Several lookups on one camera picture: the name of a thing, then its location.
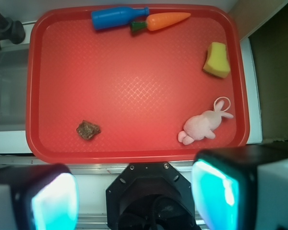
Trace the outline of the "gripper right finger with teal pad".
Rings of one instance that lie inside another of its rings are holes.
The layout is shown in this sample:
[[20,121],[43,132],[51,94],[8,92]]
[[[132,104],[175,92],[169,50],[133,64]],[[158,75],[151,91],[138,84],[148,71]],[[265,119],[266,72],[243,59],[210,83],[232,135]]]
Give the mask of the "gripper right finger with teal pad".
[[204,149],[191,185],[210,230],[288,230],[288,143]]

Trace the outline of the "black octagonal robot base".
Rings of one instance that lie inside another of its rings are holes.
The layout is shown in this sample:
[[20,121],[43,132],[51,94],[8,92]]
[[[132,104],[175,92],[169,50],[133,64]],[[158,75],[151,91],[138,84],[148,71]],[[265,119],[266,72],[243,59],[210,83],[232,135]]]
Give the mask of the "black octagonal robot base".
[[167,162],[131,163],[106,189],[111,230],[198,230],[191,183]]

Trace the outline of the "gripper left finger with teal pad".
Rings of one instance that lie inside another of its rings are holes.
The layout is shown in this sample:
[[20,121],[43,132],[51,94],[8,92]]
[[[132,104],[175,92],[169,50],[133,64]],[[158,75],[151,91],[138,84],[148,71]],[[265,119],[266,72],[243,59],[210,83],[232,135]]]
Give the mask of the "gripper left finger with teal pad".
[[79,189],[66,165],[0,168],[0,230],[74,230]]

